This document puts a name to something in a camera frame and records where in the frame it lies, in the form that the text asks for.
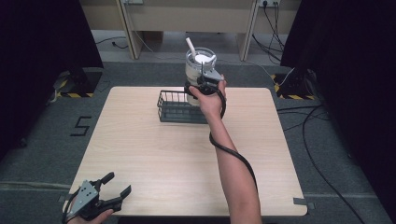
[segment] yellow and black tape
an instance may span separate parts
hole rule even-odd
[[[70,98],[93,97],[93,93],[58,92],[58,97],[70,97]]]
[[[67,84],[68,79],[62,82],[59,92],[57,94],[58,97],[70,97],[70,98],[82,98],[82,97],[93,97],[93,93],[90,92],[66,92],[62,91]]]
[[[271,75],[272,80],[275,80],[276,75]],[[315,97],[311,94],[286,94],[282,91],[282,87],[279,83],[275,84],[276,96],[281,99],[291,99],[291,100],[315,100]]]

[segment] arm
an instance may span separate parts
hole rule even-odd
[[[224,96],[225,85],[225,81],[219,83]],[[215,141],[237,151],[220,117],[220,98],[216,94],[203,95],[194,87],[190,87],[190,91],[198,98]],[[216,154],[231,223],[262,223],[259,195],[248,168],[236,157],[219,148],[216,148]]]
[[[69,221],[67,221],[67,224],[101,224],[102,222],[104,222],[108,217],[111,216],[111,214],[113,214],[113,210],[109,209],[106,210],[105,212],[101,213],[98,217],[96,217],[94,220],[92,221],[86,221],[84,220],[82,217],[72,217],[71,219],[69,219]]]

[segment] gray carpet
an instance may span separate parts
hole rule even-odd
[[[277,66],[266,68],[270,74],[288,71]],[[217,70],[227,77],[229,87],[270,89],[276,108],[320,104],[319,100],[276,98],[271,78],[259,66],[218,63]],[[60,197],[67,194],[73,182],[111,87],[183,86],[184,82],[183,63],[105,63],[92,98],[61,97],[50,104],[27,136],[27,147],[10,150],[0,162],[0,224],[60,223],[63,206]],[[267,223],[360,223],[318,174],[304,148],[302,125],[299,124],[310,110],[279,114],[304,196],[310,205],[309,212],[304,217],[265,217],[263,220]],[[319,170],[345,195],[365,223],[391,223],[360,167],[348,157],[325,109],[320,108],[315,114],[318,117],[305,125],[305,139]],[[75,128],[81,116],[91,117],[80,123],[90,128],[85,136],[71,136],[83,133]],[[126,222],[124,219],[123,223],[154,223],[143,219]],[[117,222],[118,218],[113,217],[106,223]]]

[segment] electrical outlet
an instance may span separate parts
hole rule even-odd
[[[263,7],[264,1],[267,2],[267,7],[275,7],[280,5],[280,0],[259,0],[259,7]]]

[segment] black curtain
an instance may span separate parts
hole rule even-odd
[[[396,223],[396,1],[303,0],[282,65],[313,69],[346,147]]]
[[[78,0],[0,1],[0,160],[34,124],[64,71],[103,67]]]

